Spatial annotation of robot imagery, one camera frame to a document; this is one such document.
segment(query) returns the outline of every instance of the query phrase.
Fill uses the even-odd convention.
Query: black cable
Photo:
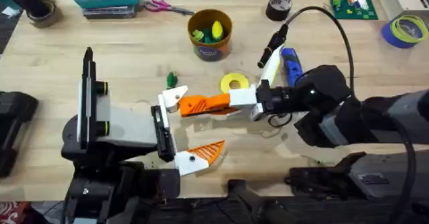
[[[390,214],[389,224],[395,224],[399,221],[401,214],[403,213],[405,206],[410,201],[411,192],[413,189],[414,182],[416,181],[416,152],[414,151],[411,138],[407,133],[405,127],[394,117],[389,114],[384,114],[388,117],[391,122],[395,125],[397,131],[400,133],[402,141],[407,151],[407,174],[402,185],[402,191],[399,199],[397,200],[393,211]]]
[[[228,199],[228,197],[222,198],[220,200],[209,201],[207,203],[203,203],[201,205],[195,206],[194,208],[192,208],[192,210],[197,210],[199,208],[206,207],[206,206],[213,205],[213,204],[219,204],[219,203],[221,203],[227,199]],[[185,211],[183,208],[159,208],[158,210],[160,210],[160,211]]]
[[[64,198],[64,205],[62,206],[60,224],[66,224],[66,208],[67,208],[69,197],[70,197],[70,193],[67,191],[66,197]]]
[[[153,211],[157,206],[158,206],[157,204],[154,204],[154,205],[152,205],[152,206],[149,208],[149,210],[148,210],[148,212],[147,212],[147,216],[146,216],[145,221],[143,222],[143,224],[147,224],[147,223],[149,223],[150,215],[152,214],[152,211]]]
[[[308,10],[318,10],[318,11],[326,14],[331,20],[334,21],[335,25],[340,30],[341,36],[343,37],[344,44],[346,46],[347,56],[349,57],[349,64],[350,64],[350,89],[352,91],[352,97],[355,97],[355,81],[354,81],[354,77],[355,77],[355,64],[353,62],[353,55],[351,54],[351,47],[350,47],[349,39],[347,38],[347,35],[344,32],[343,27],[341,26],[340,22],[335,18],[335,16],[333,16],[329,11],[327,11],[326,9],[324,9],[322,7],[308,6],[308,7],[304,7],[302,9],[298,10],[297,12],[295,12],[293,15],[291,15],[289,18],[286,19],[286,21],[285,21],[284,24],[285,25],[289,25],[289,23],[292,22],[292,20],[294,20],[298,15],[300,15],[302,12],[308,11]]]
[[[55,203],[54,205],[52,205],[47,211],[45,211],[43,213],[43,216],[45,216],[46,214],[48,214],[48,212],[50,212],[53,208],[55,208],[56,206],[58,206],[58,204],[60,204],[63,201],[58,201],[57,203]]]
[[[219,204],[218,203],[215,203],[215,205],[216,205],[216,207],[217,207],[217,209],[224,215],[224,216],[226,216],[228,219],[229,219],[229,221],[230,222],[232,222],[233,224],[237,224],[235,221],[234,221],[234,219],[232,219],[220,206],[219,206]]]
[[[240,198],[240,197],[237,198],[237,200],[239,201],[240,205],[243,207],[244,212],[246,213],[246,217],[249,220],[249,223],[250,224],[255,224],[255,222],[253,221],[253,218],[252,218],[252,213],[248,209],[246,202],[242,198]]]
[[[286,120],[286,122],[278,124],[278,125],[275,125],[275,124],[273,124],[271,122],[274,117],[278,117],[279,119],[283,118],[283,117],[280,117],[279,115],[271,115],[271,116],[269,116],[269,118],[268,118],[268,124],[270,124],[272,127],[275,127],[275,128],[283,127],[283,126],[287,125],[288,123],[290,123],[292,121],[292,114],[291,113],[289,113],[289,119]]]

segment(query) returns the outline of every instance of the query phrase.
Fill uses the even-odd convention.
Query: yellow tape roll
[[[400,27],[401,20],[408,20],[414,23],[418,27],[418,29],[422,32],[422,36],[420,38],[416,38],[414,36],[411,36],[405,30],[403,30]],[[407,43],[418,43],[418,42],[421,42],[422,40],[425,40],[428,37],[428,28],[426,27],[423,19],[414,15],[403,15],[395,19],[390,25],[390,30],[396,38],[402,41],[405,41]]]
[[[246,76],[240,73],[229,73],[224,75],[221,80],[221,91],[223,93],[228,93],[229,89],[242,89],[249,88],[249,81]]]

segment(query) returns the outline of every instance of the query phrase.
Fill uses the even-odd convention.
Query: tape roll
[[[265,14],[270,20],[282,21],[288,17],[292,0],[269,0]]]
[[[381,35],[392,46],[411,48],[428,37],[428,28],[420,17],[404,15],[383,26]]]
[[[62,17],[60,9],[51,0],[43,0],[43,2],[50,8],[49,14],[43,17],[34,17],[29,11],[27,16],[31,19],[30,23],[37,28],[45,28],[53,25]]]
[[[230,89],[242,89],[249,88],[249,81],[246,76],[240,73],[229,73],[224,75],[221,80],[221,91],[223,93],[228,93]]]

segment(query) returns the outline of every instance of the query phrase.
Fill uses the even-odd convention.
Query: blue marker
[[[282,58],[286,70],[286,80],[288,81],[289,87],[294,87],[296,79],[302,75],[300,59],[298,59],[298,55],[293,48],[284,48],[282,50]]]

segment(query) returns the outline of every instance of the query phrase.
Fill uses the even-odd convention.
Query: orange plastic piece
[[[224,115],[236,111],[229,107],[229,94],[221,94],[213,97],[187,96],[179,101],[180,114],[182,117],[211,113]]]
[[[188,150],[188,152],[196,154],[198,157],[203,158],[208,161],[208,165],[211,165],[221,154],[225,140],[207,144],[205,146],[200,146]]]

